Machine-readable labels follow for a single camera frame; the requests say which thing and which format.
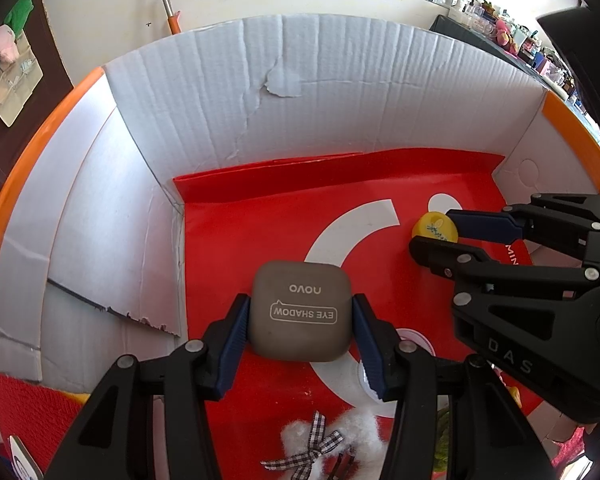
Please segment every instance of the red mat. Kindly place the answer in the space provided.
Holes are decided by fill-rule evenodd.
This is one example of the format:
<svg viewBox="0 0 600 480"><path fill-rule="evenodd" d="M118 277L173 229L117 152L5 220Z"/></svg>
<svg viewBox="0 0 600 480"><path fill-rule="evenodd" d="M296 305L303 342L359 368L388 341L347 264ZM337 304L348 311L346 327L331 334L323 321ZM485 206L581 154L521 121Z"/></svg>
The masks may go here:
<svg viewBox="0 0 600 480"><path fill-rule="evenodd" d="M279 160L174 180L185 203L189 336L224 317L239 292L250 293L256 270L270 260L303 261L318 236L354 208L391 200L400 225L376 231L344 260L353 292L376 315L424 334L436 355L462 360L470 351L453 336L453 283L417 266L408 253L415 222L434 195L464 209L498 211L505 202L491 173L502 161L487 153L412 148L362 155ZM508 250L477 244L502 262L530 264L522 242ZM352 354L357 357L355 348ZM540 402L521 388L525 413ZM280 431L319 410L328 422L350 408L310 364L276 362L249 348L234 387L208 403L208 419L225 480L276 478L260 460L283 457ZM388 439L392 419L380 418Z"/></svg>

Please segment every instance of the red carpet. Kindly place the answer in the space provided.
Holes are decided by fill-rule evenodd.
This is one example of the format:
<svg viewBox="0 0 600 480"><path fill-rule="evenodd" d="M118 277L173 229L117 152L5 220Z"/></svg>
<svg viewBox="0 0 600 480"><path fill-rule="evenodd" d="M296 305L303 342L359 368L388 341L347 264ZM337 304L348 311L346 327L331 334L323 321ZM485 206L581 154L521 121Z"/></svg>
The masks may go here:
<svg viewBox="0 0 600 480"><path fill-rule="evenodd" d="M10 454L17 435L44 473L82 405L66 395L0 374L0 434Z"/></svg>

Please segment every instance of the pink stuffed toy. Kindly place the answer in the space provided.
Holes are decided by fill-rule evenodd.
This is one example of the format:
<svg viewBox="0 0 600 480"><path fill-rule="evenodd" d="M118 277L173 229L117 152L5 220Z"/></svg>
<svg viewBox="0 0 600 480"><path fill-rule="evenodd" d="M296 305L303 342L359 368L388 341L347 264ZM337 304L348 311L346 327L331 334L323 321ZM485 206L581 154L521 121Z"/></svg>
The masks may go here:
<svg viewBox="0 0 600 480"><path fill-rule="evenodd" d="M510 54L516 54L518 52L518 46L515 43L513 43L509 25L507 25L507 23L503 22L502 20L498 20L496 22L495 41Z"/></svg>
<svg viewBox="0 0 600 480"><path fill-rule="evenodd" d="M0 26L0 61L13 63L20 53L16 46L16 35L9 25Z"/></svg>

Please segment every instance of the blue gripper pad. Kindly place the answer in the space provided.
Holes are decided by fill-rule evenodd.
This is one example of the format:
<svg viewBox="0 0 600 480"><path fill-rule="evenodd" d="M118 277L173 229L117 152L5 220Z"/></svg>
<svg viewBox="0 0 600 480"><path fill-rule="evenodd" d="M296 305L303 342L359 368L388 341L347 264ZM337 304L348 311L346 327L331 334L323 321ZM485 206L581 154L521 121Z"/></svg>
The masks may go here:
<svg viewBox="0 0 600 480"><path fill-rule="evenodd" d="M400 384L389 375L400 336L393 325L376 318L364 294L352 299L353 337L358 345L369 386L382 400L400 396Z"/></svg>
<svg viewBox="0 0 600 480"><path fill-rule="evenodd" d="M199 376L206 400L220 400L234 384L235 373L247 343L247 322L251 298L239 294L224 319L206 329L206 365Z"/></svg>
<svg viewBox="0 0 600 480"><path fill-rule="evenodd" d="M451 209L446 215L456 225L462 238L508 245L524 238L522 225L508 213Z"/></svg>

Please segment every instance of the yellow toy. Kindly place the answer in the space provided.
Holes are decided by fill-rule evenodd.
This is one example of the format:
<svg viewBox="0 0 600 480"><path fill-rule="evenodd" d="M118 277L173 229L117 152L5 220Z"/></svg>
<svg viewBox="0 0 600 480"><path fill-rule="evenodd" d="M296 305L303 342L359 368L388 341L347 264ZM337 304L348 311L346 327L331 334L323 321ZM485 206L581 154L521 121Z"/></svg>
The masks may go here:
<svg viewBox="0 0 600 480"><path fill-rule="evenodd" d="M520 399L520 390L517 389L515 386L507 386L507 390L509 390L511 397L513 397L513 400L516 401L516 404L518 405L518 407L520 409L522 409L522 400Z"/></svg>
<svg viewBox="0 0 600 480"><path fill-rule="evenodd" d="M458 229L447 215L438 211L425 213L413 226L412 236L424 236L456 243L458 241Z"/></svg>
<svg viewBox="0 0 600 480"><path fill-rule="evenodd" d="M83 405L87 402L87 400L89 400L89 397L90 397L90 394L71 394L69 392L61 392L61 393L63 395L66 395L70 399L80 402L80 404L83 404Z"/></svg>

